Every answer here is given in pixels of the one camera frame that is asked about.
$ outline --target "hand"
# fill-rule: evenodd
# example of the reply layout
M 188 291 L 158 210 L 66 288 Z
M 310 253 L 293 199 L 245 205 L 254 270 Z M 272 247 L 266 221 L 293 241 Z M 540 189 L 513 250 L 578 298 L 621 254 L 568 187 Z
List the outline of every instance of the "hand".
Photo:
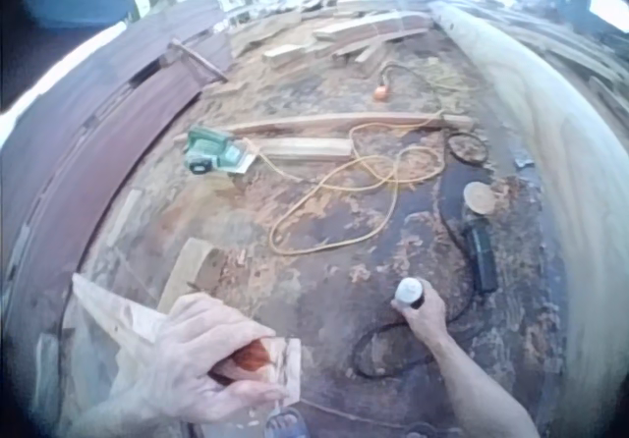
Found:
M 424 287 L 424 303 L 420 308 L 409 307 L 396 299 L 391 301 L 391 305 L 404 315 L 418 340 L 432 348 L 439 341 L 449 338 L 445 326 L 445 303 L 428 281 L 420 281 Z
M 281 400 L 287 396 L 281 386 L 237 381 L 223 388 L 207 375 L 236 350 L 273 336 L 270 328 L 207 294 L 182 296 L 159 330 L 152 363 L 135 392 L 155 414 L 190 423 Z

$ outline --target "yellow extension cord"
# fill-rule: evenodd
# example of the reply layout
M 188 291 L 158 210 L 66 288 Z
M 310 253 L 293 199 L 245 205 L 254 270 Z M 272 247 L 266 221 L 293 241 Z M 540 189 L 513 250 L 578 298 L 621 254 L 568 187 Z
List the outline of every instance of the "yellow extension cord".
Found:
M 352 144 L 352 154 L 354 155 L 354 159 L 335 168 L 334 170 L 330 171 L 327 175 L 325 175 L 318 183 L 316 183 L 315 187 L 310 190 L 309 192 L 306 193 L 306 195 L 304 195 L 300 200 L 298 200 L 295 204 L 293 204 L 293 206 L 284 214 L 282 215 L 279 219 L 277 219 L 275 221 L 275 223 L 273 224 L 273 226 L 271 227 L 270 232 L 268 233 L 268 243 L 271 247 L 271 249 L 276 252 L 277 254 L 282 254 L 282 255 L 286 255 L 286 256 L 294 256 L 294 255 L 299 255 L 299 254 L 309 254 L 309 253 L 315 253 L 317 251 L 323 251 L 325 249 L 331 249 L 331 248 L 337 248 L 337 247 L 341 247 L 341 246 L 349 246 L 352 244 L 357 244 L 359 242 L 364 242 L 365 240 L 370 239 L 371 237 L 374 237 L 375 235 L 377 235 L 379 232 L 381 232 L 384 227 L 386 226 L 386 224 L 388 223 L 388 221 L 390 220 L 391 216 L 393 215 L 393 211 L 395 210 L 395 206 L 397 204 L 397 198 L 398 198 L 398 193 L 399 193 L 399 187 L 401 184 L 417 184 L 417 183 L 421 183 L 423 181 L 426 181 L 430 178 L 433 178 L 439 174 L 441 174 L 443 172 L 443 169 L 445 167 L 445 158 L 444 155 L 441 154 L 439 155 L 437 153 L 436 150 L 429 148 L 427 146 L 417 146 L 417 145 L 411 145 L 411 146 L 407 146 L 406 148 L 403 148 L 402 150 L 400 150 L 397 155 L 395 156 L 395 158 L 391 158 L 389 156 L 386 155 L 367 155 L 367 156 L 363 156 L 359 153 L 358 149 L 356 148 L 356 143 L 354 141 L 354 133 L 360 129 L 366 129 L 366 128 L 370 128 L 370 127 L 385 127 L 387 129 L 394 129 L 394 130 L 414 130 L 414 129 L 420 129 L 422 127 L 425 127 L 427 124 L 431 123 L 432 121 L 434 121 L 435 119 L 438 119 L 441 115 L 443 111 L 438 111 L 437 113 L 434 114 L 434 116 L 432 116 L 429 119 L 426 119 L 425 121 L 419 123 L 419 124 L 402 124 L 402 125 L 393 125 L 393 124 L 382 124 L 382 123 L 368 123 L 368 124 L 360 124 L 359 126 L 356 126 L 354 128 L 352 128 L 349 132 L 349 140 L 351 141 Z M 286 173 L 285 171 L 281 170 L 280 168 L 278 168 L 277 166 L 275 166 L 275 164 L 263 153 L 261 153 L 259 151 L 259 148 L 256 148 L 256 146 L 248 139 L 248 138 L 244 138 L 244 142 L 255 152 L 259 155 L 259 157 L 268 165 L 270 166 L 270 168 L 275 171 L 276 173 L 278 173 L 281 176 L 284 176 L 285 178 L 297 181 L 297 182 L 304 182 L 304 181 L 308 181 L 305 180 L 303 178 L 291 175 Z M 400 166 L 400 161 L 402 159 L 402 156 L 408 152 L 411 151 L 420 151 L 423 153 L 428 153 L 431 154 L 432 156 L 435 157 L 436 161 L 438 161 L 438 165 L 436 168 L 434 168 L 431 172 L 422 175 L 422 176 L 418 176 L 415 178 L 407 178 L 407 179 L 400 179 L 398 176 L 398 170 L 399 170 L 399 166 Z M 382 176 L 380 174 L 378 174 L 376 172 L 376 170 L 370 166 L 367 161 L 369 160 L 379 160 L 379 161 L 386 161 L 389 162 L 391 164 L 391 171 L 386 175 L 386 176 Z M 369 186 L 363 186 L 363 187 L 343 187 L 343 186 L 335 186 L 335 185 L 329 185 L 326 183 L 326 181 L 328 181 L 330 178 L 332 178 L 334 175 L 340 173 L 341 171 L 350 168 L 352 166 L 355 165 L 362 165 L 367 171 L 369 171 L 372 176 L 374 176 L 377 179 L 377 182 L 369 185 Z M 389 206 L 389 209 L 386 213 L 386 216 L 384 217 L 384 219 L 382 220 L 382 222 L 380 222 L 380 224 L 373 229 L 372 231 L 370 231 L 369 233 L 362 235 L 360 237 L 354 238 L 354 239 L 348 239 L 348 240 L 343 240 L 340 242 L 334 242 L 331 244 L 323 244 L 323 245 L 318 245 L 318 246 L 313 246 L 311 248 L 303 248 L 303 249 L 284 249 L 281 248 L 279 246 L 277 246 L 277 244 L 275 243 L 275 233 L 277 232 L 278 227 L 286 220 L 288 219 L 288 217 L 290 217 L 293 213 L 295 213 L 295 211 L 297 209 L 299 209 L 302 205 L 304 205 L 306 203 L 306 201 L 308 199 L 310 199 L 311 197 L 313 197 L 319 190 L 321 189 L 328 189 L 328 190 L 333 190 L 333 191 L 340 191 L 340 192 L 366 192 L 366 191 L 371 191 L 371 190 L 375 190 L 383 185 L 386 185 L 387 183 L 390 183 L 393 186 L 393 196 L 391 198 L 391 204 Z

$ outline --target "black cable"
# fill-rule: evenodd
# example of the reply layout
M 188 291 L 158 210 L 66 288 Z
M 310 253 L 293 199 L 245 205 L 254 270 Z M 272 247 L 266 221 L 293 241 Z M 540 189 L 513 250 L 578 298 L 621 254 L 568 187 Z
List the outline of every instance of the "black cable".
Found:
M 474 160 L 474 161 L 468 161 L 463 159 L 462 157 L 460 157 L 459 155 L 457 155 L 454 150 L 452 149 L 452 146 L 450 144 L 450 140 L 453 137 L 470 137 L 472 139 L 474 139 L 475 141 L 477 141 L 485 150 L 485 155 L 483 158 L 480 158 L 478 160 Z M 446 149 L 449 150 L 449 153 L 452 154 L 452 156 L 454 158 L 456 158 L 458 161 L 460 161 L 463 164 L 469 165 L 469 166 L 475 166 L 475 167 L 481 167 L 483 166 L 488 158 L 489 158 L 489 152 L 487 149 L 486 144 L 480 140 L 477 136 L 467 133 L 467 132 L 449 132 L 449 131 L 445 131 L 445 136 L 444 136 L 444 143 L 443 143 L 443 156 L 444 158 L 446 158 L 447 155 L 447 151 L 445 151 Z M 445 172 L 443 173 L 443 177 L 441 178 L 441 182 L 439 185 L 439 191 L 437 194 L 437 211 L 439 213 L 439 219 L 441 221 L 441 224 L 443 224 L 443 227 L 445 228 L 445 231 L 448 234 L 448 237 L 450 238 L 450 240 L 452 241 L 452 243 L 457 247 L 457 249 L 461 252 L 461 254 L 463 255 L 463 258 L 466 260 L 466 264 L 469 266 L 470 271 L 472 271 L 472 267 L 471 267 L 471 257 L 470 254 L 468 253 L 465 245 L 459 240 L 459 237 L 457 236 L 457 234 L 455 233 L 454 229 L 450 226 L 450 224 L 447 223 L 447 220 L 445 218 L 445 215 L 443 214 L 443 209 L 442 209 L 442 196 L 441 196 L 441 190 L 443 189 L 443 179 L 445 178 Z M 463 315 L 465 315 L 465 313 L 472 307 L 472 304 L 474 303 L 474 297 L 476 294 L 476 290 L 474 288 L 474 279 L 472 277 L 472 285 L 470 287 L 470 294 L 468 295 L 467 300 L 465 301 L 465 303 L 461 306 L 461 308 L 452 316 L 450 316 L 449 318 L 446 319 L 446 325 L 450 325 L 454 322 L 456 322 L 457 320 L 459 320 Z M 386 379 L 386 378 L 391 378 L 391 377 L 398 377 L 402 374 L 404 374 L 407 371 L 410 371 L 411 369 L 414 369 L 415 367 L 419 366 L 419 365 L 425 365 L 425 364 L 430 364 L 431 362 L 434 361 L 434 357 L 430 354 L 418 358 L 418 359 L 414 359 L 411 361 L 406 362 L 405 364 L 403 364 L 402 366 L 399 366 L 395 369 L 389 370 L 389 371 L 384 371 L 382 373 L 371 373 L 371 372 L 367 372 L 363 369 L 363 367 L 361 366 L 361 356 L 363 355 L 363 352 L 365 350 L 365 348 L 372 342 L 373 337 L 375 337 L 376 335 L 379 335 L 381 333 L 384 332 L 388 332 L 390 330 L 394 330 L 397 328 L 408 328 L 410 330 L 410 327 L 408 325 L 408 323 L 405 320 L 401 320 L 398 322 L 393 322 L 393 323 L 387 323 L 384 325 L 380 325 L 378 327 L 375 327 L 373 329 L 371 329 L 369 332 L 367 332 L 366 334 L 364 334 L 359 340 L 358 342 L 354 345 L 354 348 L 352 349 L 352 353 L 351 353 L 351 366 L 352 369 L 354 371 L 354 373 L 359 376 L 362 377 L 364 379 L 370 379 L 370 380 L 375 380 L 375 379 Z

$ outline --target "wooden floor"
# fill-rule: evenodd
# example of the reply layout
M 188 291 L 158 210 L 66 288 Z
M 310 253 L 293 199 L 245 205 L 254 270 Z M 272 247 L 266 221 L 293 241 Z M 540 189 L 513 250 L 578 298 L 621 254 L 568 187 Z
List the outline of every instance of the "wooden floor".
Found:
M 563 272 L 550 240 L 552 224 L 541 202 L 535 168 L 500 125 L 499 109 L 488 92 L 435 90 L 426 82 L 393 73 L 388 102 L 372 101 L 375 77 L 357 79 L 348 70 L 322 61 L 301 72 L 273 72 L 261 54 L 282 43 L 302 43 L 317 26 L 314 20 L 280 33 L 258 50 L 245 54 L 230 72 L 247 81 L 240 91 L 212 96 L 206 91 L 175 123 L 121 192 L 94 240 L 83 267 L 88 278 L 149 306 L 157 306 L 164 284 L 182 246 L 191 237 L 206 240 L 227 254 L 211 293 L 277 330 L 302 339 L 304 402 L 297 408 L 318 437 L 398 437 L 406 425 L 427 421 L 458 436 L 457 423 L 434 364 L 403 377 L 367 381 L 351 373 L 353 344 L 370 328 L 395 320 L 388 305 L 396 284 L 407 275 L 434 282 L 452 311 L 471 289 L 460 253 L 439 222 L 437 197 L 442 185 L 444 212 L 452 223 L 460 218 L 462 190 L 470 181 L 485 181 L 500 194 L 490 219 L 496 256 L 497 293 L 477 301 L 461 322 L 452 325 L 463 347 L 493 378 L 520 400 L 538 425 L 550 417 L 563 362 Z M 431 73 L 478 77 L 462 54 L 440 32 L 409 39 L 392 47 L 390 58 Z M 404 188 L 392 220 L 368 242 L 311 255 L 284 257 L 268 246 L 273 222 L 310 186 L 296 184 L 257 162 L 247 175 L 193 176 L 183 166 L 181 146 L 173 143 L 190 125 L 253 121 L 349 111 L 432 112 L 466 114 L 481 120 L 491 158 L 483 169 L 452 158 L 441 178 Z M 342 131 L 309 130 L 296 137 L 344 137 Z M 394 152 L 420 143 L 441 148 L 440 133 L 375 133 L 358 135 L 366 152 Z M 433 162 L 417 161 L 415 169 Z M 334 163 L 288 164 L 281 167 L 307 178 L 325 174 Z M 348 182 L 364 183 L 360 171 Z M 132 193 L 124 211 L 125 201 Z M 391 193 L 387 189 L 358 195 L 319 192 L 282 228 L 281 243 L 314 246 L 368 232 L 381 220 Z M 121 227 L 121 212 L 128 215 Z M 67 418 L 104 400 L 116 375 L 112 342 L 74 305 L 66 324 L 76 327 L 65 351 L 64 414 Z M 378 367 L 421 355 L 408 332 L 378 338 L 372 360 Z M 321 411 L 312 404 L 381 422 L 369 425 Z M 217 436 L 261 436 L 264 411 L 236 416 L 213 427 Z

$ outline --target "curved wooden rib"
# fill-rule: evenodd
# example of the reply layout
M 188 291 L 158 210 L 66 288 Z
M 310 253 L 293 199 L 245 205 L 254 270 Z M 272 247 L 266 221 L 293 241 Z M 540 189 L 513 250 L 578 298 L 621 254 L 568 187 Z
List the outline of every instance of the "curved wooden rib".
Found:
M 535 158 L 569 276 L 562 436 L 594 436 L 629 365 L 629 155 L 551 65 L 443 3 L 433 18 L 493 82 Z

